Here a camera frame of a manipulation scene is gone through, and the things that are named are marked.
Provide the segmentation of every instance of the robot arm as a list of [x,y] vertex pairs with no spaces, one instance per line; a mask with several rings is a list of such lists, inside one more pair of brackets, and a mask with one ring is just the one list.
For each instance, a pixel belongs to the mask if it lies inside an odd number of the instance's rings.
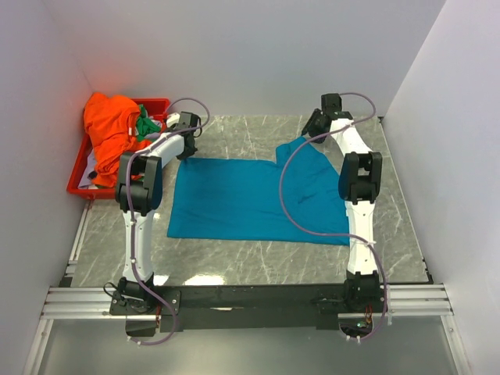
[[[302,135],[309,132],[314,137],[340,130],[352,123],[351,114],[342,111],[340,95],[323,95],[321,105],[322,110],[316,109],[312,113]],[[382,156],[366,146],[355,127],[332,134],[331,137],[344,156],[338,191],[345,200],[349,233],[373,242],[373,209],[380,191]],[[363,242],[351,238],[348,275],[372,275],[374,272],[377,272],[377,264],[371,251]]]
[[[180,115],[177,113],[170,115],[166,124],[169,129],[181,130],[186,127],[196,127],[199,120],[199,117],[193,113],[182,112]],[[130,264],[131,238],[134,238],[137,273],[146,284],[152,284],[151,234],[155,210],[159,207],[163,195],[162,169],[173,158],[185,159],[196,151],[192,132],[173,136],[170,133],[162,133],[154,143],[145,149],[142,155],[135,158],[131,174],[134,176],[143,175],[143,179],[130,182],[132,204],[134,205],[134,226],[131,225],[126,189],[127,178],[130,178],[127,176],[127,164],[133,153],[125,152],[120,157],[115,198],[123,211],[126,227],[126,261],[123,269],[125,280],[133,283],[136,281]],[[126,294],[132,298],[141,298],[141,290],[138,289],[137,292],[140,293],[135,296],[133,292]]]

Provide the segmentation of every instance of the red basket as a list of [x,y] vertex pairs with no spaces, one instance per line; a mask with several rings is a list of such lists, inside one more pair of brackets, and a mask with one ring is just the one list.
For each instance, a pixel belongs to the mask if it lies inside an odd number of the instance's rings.
[[[137,104],[142,104],[148,111],[149,116],[153,116],[153,119],[162,121],[165,123],[166,120],[166,109],[170,104],[169,99],[132,99]],[[87,168],[87,157],[92,151],[91,138],[88,134],[84,135],[84,139],[81,142],[80,151],[78,152],[77,161],[75,162],[75,167],[71,173],[70,181],[66,191],[70,194],[79,195],[85,199],[114,199],[115,198],[115,188],[110,189],[79,189],[78,184],[82,176],[84,175],[85,168]]]

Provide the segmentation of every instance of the blue towel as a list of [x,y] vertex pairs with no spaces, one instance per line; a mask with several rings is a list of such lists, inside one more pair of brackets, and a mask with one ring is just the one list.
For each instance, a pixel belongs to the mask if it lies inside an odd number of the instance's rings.
[[[177,174],[172,238],[261,240],[348,245],[346,237],[318,237],[297,229],[281,209],[278,184],[300,137],[276,149],[267,160],[184,160]],[[348,233],[345,203],[338,196],[338,174],[327,157],[306,145],[284,178],[284,201],[291,216],[317,232]]]

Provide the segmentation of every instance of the white backdrop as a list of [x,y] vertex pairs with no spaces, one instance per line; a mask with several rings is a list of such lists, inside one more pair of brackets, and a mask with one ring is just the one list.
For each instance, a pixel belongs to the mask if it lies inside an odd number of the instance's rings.
[[384,120],[475,374],[500,368],[500,2],[448,0]]
[[189,95],[218,114],[308,114],[321,94],[361,91],[381,116],[444,3],[44,1],[95,90]]
[[41,2],[0,11],[0,373],[21,373],[83,208],[66,193],[88,82]]

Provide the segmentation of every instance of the orange shirt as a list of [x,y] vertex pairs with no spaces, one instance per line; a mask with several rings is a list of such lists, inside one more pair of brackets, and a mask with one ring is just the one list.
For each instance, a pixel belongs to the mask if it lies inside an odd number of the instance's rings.
[[125,96],[107,98],[95,92],[88,99],[84,110],[84,129],[90,136],[95,152],[96,185],[112,188],[118,178],[120,156],[125,151],[135,152],[151,144],[149,140],[138,142],[136,122],[141,110]]

